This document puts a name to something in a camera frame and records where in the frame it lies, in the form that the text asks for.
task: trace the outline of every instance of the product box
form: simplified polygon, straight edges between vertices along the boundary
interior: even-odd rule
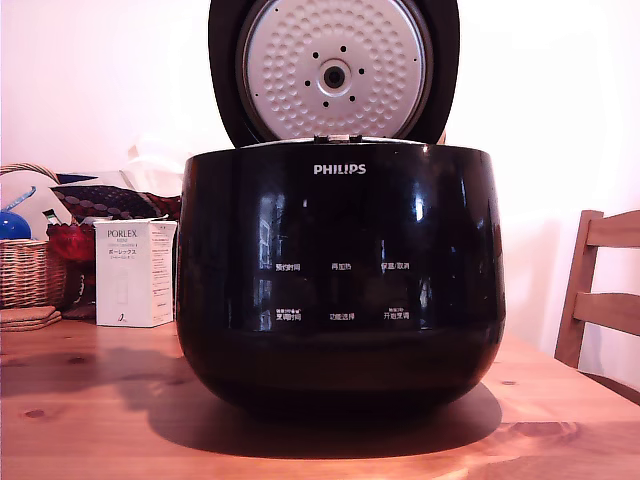
[[[173,320],[176,222],[96,221],[96,323],[155,327]]]

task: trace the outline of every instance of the chair slat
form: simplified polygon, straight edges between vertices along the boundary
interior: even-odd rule
[[[640,210],[591,220],[587,245],[640,248]]]
[[[584,322],[640,335],[640,296],[628,293],[578,293],[573,316]]]

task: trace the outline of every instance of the glossy black surface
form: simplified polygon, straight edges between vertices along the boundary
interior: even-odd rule
[[[449,118],[460,55],[460,18],[457,0],[414,0],[433,43],[433,80],[424,110],[405,136],[408,140],[437,143]],[[259,133],[240,94],[239,51],[253,18],[265,0],[213,0],[209,11],[209,61],[216,103],[229,138],[236,147],[277,140]]]
[[[178,271],[185,356],[224,399],[322,413],[451,401],[504,326],[490,158],[408,143],[197,156]]]

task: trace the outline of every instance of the inner lid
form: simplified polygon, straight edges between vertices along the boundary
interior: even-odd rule
[[[247,18],[238,84],[264,138],[403,138],[432,83],[412,0],[267,0]]]

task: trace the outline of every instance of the wooden table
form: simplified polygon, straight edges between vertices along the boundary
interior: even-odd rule
[[[640,479],[640,407],[514,338],[431,419],[254,420],[210,394],[175,325],[2,335],[2,479]]]

